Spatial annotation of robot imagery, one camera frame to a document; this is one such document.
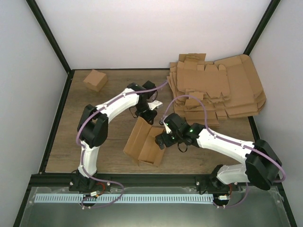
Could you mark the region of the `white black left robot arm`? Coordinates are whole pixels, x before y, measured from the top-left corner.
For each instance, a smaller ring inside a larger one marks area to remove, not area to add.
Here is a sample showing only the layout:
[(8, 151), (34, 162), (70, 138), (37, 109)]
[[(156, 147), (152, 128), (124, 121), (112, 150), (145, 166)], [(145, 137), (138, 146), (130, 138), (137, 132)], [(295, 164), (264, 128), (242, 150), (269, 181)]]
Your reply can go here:
[(76, 142), (81, 146), (81, 157), (75, 183), (86, 191), (92, 191), (96, 187), (97, 180), (94, 175), (97, 173), (99, 148), (107, 139), (109, 123), (120, 113), (135, 107), (135, 116), (153, 125), (158, 105), (153, 104), (155, 100), (149, 100), (158, 89), (160, 87), (156, 87), (149, 80), (142, 86), (131, 83), (109, 101), (97, 106), (87, 105), (84, 108), (77, 127)]

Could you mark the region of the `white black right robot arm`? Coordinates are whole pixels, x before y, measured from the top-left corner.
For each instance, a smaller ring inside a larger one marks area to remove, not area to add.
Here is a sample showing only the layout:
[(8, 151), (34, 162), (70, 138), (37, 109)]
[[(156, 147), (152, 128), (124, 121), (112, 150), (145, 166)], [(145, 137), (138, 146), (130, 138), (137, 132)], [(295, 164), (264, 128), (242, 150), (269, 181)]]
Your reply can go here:
[(165, 129), (155, 137), (160, 149), (184, 143), (186, 146), (209, 149), (238, 162), (218, 165), (212, 172), (211, 187), (217, 191), (232, 183), (251, 183), (268, 191), (276, 180), (282, 163), (264, 140), (244, 141), (211, 130), (207, 125), (188, 123), (172, 113), (161, 123)]

